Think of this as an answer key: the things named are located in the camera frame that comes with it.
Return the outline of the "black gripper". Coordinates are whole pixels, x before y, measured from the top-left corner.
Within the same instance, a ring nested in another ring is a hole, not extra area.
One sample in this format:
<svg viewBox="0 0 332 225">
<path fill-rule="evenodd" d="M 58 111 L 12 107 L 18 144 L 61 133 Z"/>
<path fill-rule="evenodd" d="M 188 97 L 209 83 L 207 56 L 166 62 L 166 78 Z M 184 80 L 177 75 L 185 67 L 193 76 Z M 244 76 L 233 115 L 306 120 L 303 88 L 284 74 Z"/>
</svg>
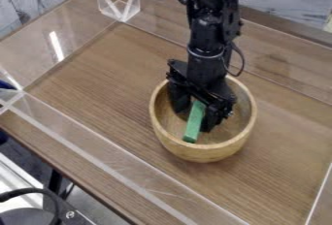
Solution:
<svg viewBox="0 0 332 225">
<path fill-rule="evenodd" d="M 232 50 L 217 51 L 188 50 L 188 62 L 170 59 L 169 95 L 176 113 L 186 113 L 190 99 L 196 98 L 207 106 L 201 131 L 211 132 L 224 119 L 229 118 L 236 97 L 228 85 L 229 60 Z"/>
</svg>

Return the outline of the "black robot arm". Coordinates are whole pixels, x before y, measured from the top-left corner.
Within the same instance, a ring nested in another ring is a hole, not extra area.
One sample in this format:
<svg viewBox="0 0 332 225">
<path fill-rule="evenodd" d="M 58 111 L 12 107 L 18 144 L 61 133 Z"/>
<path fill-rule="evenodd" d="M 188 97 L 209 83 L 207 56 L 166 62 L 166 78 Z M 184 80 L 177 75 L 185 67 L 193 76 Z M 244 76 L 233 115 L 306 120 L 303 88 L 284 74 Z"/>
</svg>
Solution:
<svg viewBox="0 0 332 225">
<path fill-rule="evenodd" d="M 232 55 L 240 52 L 235 39 L 241 34 L 239 0 L 178 0 L 186 6 L 190 37 L 188 61 L 169 61 L 169 95 L 176 113 L 184 113 L 190 101 L 205 105 L 200 130 L 209 132 L 229 118 L 236 96 L 227 77 Z"/>
</svg>

